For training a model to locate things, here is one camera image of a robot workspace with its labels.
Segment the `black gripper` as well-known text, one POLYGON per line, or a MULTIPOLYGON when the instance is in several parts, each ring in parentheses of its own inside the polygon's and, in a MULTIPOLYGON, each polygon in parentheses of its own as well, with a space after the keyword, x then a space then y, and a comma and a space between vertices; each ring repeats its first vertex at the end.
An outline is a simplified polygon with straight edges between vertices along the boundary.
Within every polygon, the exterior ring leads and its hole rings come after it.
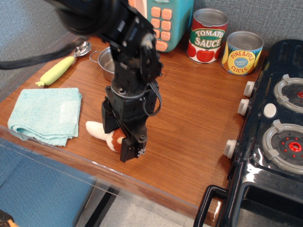
POLYGON ((120 93, 113 86, 106 87, 102 103, 102 120, 105 133, 117 129, 127 136, 122 139, 120 160, 126 162, 145 154, 147 118, 156 114, 157 93, 148 87, 139 94, 120 93))

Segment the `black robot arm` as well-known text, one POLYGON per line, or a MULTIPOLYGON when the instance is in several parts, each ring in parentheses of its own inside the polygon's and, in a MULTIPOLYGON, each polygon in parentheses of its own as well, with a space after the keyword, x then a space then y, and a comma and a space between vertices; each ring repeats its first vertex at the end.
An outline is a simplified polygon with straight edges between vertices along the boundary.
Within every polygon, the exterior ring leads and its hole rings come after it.
POLYGON ((121 161, 144 154, 146 121, 162 105, 156 78, 163 65, 153 26, 126 0, 52 0, 50 4, 70 32, 109 43, 115 75, 102 104, 103 128, 105 133, 121 129, 125 134, 121 161))

